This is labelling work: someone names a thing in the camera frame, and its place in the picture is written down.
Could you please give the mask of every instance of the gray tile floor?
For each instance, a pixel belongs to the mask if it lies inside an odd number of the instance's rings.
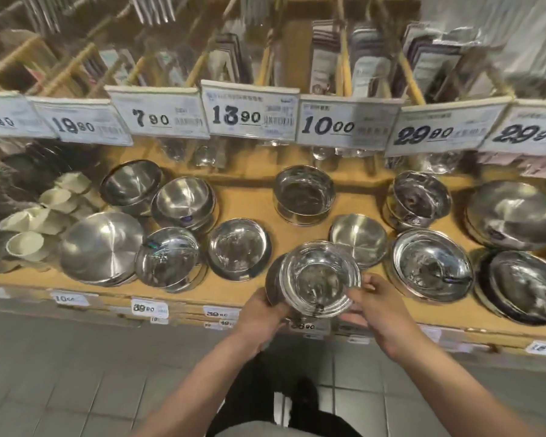
[[[126,328],[0,313],[0,437],[128,435],[224,332]],[[406,374],[375,345],[278,335],[268,353],[276,390],[307,374],[320,407],[368,437],[447,436]],[[534,426],[546,428],[546,373],[467,367]],[[287,423],[291,401],[276,396]]]

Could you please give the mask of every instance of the forearm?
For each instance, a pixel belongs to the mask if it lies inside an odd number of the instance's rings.
[[[452,437],[531,437],[536,433],[426,337],[400,361]]]
[[[231,334],[196,365],[134,437],[202,437],[231,384],[255,350]]]

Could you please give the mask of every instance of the shoe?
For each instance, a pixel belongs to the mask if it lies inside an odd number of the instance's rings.
[[[306,407],[315,411],[320,409],[320,397],[317,387],[307,377],[300,378],[291,393],[292,407]]]

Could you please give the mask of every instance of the hand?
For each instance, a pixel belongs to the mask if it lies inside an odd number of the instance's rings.
[[[265,342],[275,336],[290,311],[291,308],[285,302],[272,307],[267,300],[265,288],[259,288],[240,311],[233,334],[248,346],[254,347],[256,354]]]
[[[402,363],[430,342],[410,316],[398,290],[385,278],[365,274],[362,288],[350,288],[347,293],[362,313],[344,313],[340,319],[368,327],[382,351],[395,362]]]

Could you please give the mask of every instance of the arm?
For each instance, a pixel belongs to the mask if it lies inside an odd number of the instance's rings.
[[[385,279],[366,274],[363,288],[352,288],[348,295],[362,312],[341,318],[374,332],[380,347],[404,368],[452,437],[537,435],[423,334],[399,292]]]
[[[289,307],[269,306],[260,288],[240,311],[232,333],[208,353],[148,416],[133,437],[203,437],[235,377],[275,335]]]

